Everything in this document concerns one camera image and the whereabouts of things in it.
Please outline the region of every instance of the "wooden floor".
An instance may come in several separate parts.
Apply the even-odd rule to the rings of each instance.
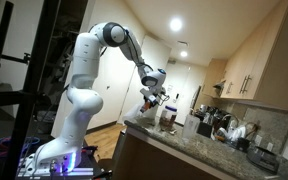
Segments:
[[[122,124],[115,124],[85,136],[87,145],[98,146],[98,150],[94,154],[97,161],[113,157],[120,131],[125,128],[126,126]]]

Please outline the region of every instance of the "wall outlet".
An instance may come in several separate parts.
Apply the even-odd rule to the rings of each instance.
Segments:
[[[256,145],[256,146],[260,146],[261,141],[262,141],[262,136],[256,135],[255,145]]]
[[[269,151],[272,151],[272,149],[273,149],[273,144],[272,144],[272,143],[268,143],[266,149],[269,150]]]

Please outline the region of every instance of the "blue light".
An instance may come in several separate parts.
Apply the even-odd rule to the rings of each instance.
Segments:
[[[70,164],[67,167],[68,172],[71,172],[74,169],[75,160],[76,160],[76,153],[72,153],[71,159],[69,161]]]

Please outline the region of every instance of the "ceiling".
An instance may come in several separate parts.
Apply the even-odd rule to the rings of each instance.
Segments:
[[[212,58],[228,59],[278,1],[125,0],[147,31],[172,48],[171,60],[201,66]],[[179,32],[169,28],[173,17],[183,20]],[[180,57],[182,50],[187,57]]]

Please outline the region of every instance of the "cabinet handle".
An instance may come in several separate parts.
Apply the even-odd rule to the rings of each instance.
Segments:
[[[228,85],[228,88],[226,90],[226,94],[231,93],[231,87],[232,87],[233,83],[230,82],[230,84]]]
[[[246,82],[245,82],[245,85],[244,85],[244,88],[243,88],[243,93],[247,91],[246,90],[246,86],[247,86],[248,80],[252,80],[252,78],[250,78],[250,75],[247,76],[247,79],[246,79]]]
[[[243,87],[244,87],[246,80],[247,80],[247,76],[244,77],[244,81],[243,81],[243,84],[242,84],[241,89],[240,89],[240,94],[243,93]]]

